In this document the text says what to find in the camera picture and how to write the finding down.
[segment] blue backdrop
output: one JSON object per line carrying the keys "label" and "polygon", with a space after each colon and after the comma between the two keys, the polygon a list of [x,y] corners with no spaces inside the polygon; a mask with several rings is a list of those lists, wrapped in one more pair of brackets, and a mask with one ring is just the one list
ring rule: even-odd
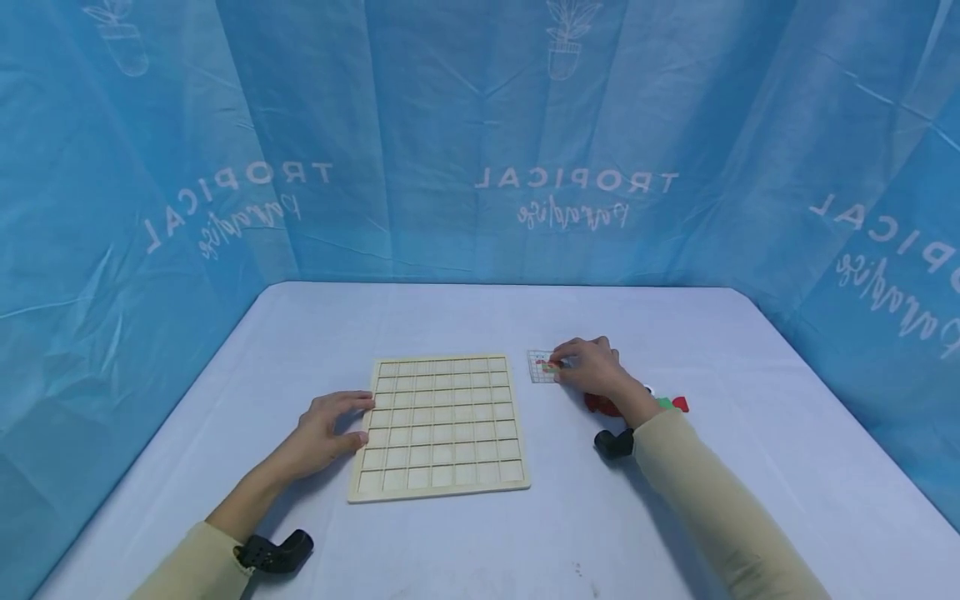
{"label": "blue backdrop", "polygon": [[286,279],[731,286],[960,524],[951,0],[0,15],[13,598]]}

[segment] printed plant drawing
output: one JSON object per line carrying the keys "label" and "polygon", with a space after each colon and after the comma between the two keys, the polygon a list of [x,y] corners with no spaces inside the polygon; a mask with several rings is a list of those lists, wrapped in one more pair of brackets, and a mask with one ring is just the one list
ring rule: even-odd
{"label": "printed plant drawing", "polygon": [[140,30],[122,22],[130,14],[132,0],[104,0],[104,7],[84,7],[84,12],[100,21],[97,31],[107,43],[120,71],[128,77],[140,77],[150,67],[147,50],[143,47]]}
{"label": "printed plant drawing", "polygon": [[547,61],[550,79],[560,82],[577,70],[583,46],[573,40],[590,31],[590,20],[601,6],[589,0],[547,0],[550,16],[559,24],[559,27],[546,30],[553,37]]}

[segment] white table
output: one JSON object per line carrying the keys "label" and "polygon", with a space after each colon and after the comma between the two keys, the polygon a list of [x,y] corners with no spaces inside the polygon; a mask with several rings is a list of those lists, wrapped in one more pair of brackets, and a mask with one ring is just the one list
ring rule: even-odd
{"label": "white table", "polygon": [[265,291],[38,598],[125,598],[296,424],[313,396],[369,386],[378,357],[505,352],[532,487],[347,504],[350,464],[285,496],[276,542],[317,543],[257,598],[724,597],[610,426],[526,351],[606,334],[744,481],[835,598],[947,598],[960,536],[743,296],[726,289],[284,283]]}

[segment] black wrist device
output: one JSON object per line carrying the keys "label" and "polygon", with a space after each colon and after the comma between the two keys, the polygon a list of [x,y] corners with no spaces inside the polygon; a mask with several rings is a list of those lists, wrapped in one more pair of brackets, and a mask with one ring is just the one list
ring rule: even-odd
{"label": "black wrist device", "polygon": [[293,573],[313,550],[313,540],[302,529],[290,534],[280,546],[266,538],[251,536],[247,543],[233,548],[237,562],[244,568],[265,573]]}

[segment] right hand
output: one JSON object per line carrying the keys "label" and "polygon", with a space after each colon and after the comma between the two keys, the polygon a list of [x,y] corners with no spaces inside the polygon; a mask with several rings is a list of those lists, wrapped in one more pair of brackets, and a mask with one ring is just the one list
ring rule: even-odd
{"label": "right hand", "polygon": [[620,352],[610,347],[610,340],[600,336],[595,340],[573,338],[560,344],[550,355],[550,362],[559,363],[576,357],[575,367],[564,367],[557,373],[557,381],[581,392],[613,399],[624,388],[638,382],[620,366]]}
{"label": "right hand", "polygon": [[563,367],[557,381],[581,392],[609,398],[627,424],[640,427],[662,409],[643,384],[620,366],[620,352],[610,347],[604,336],[591,341],[574,338],[560,344],[550,355],[550,362],[576,357],[574,367]]}

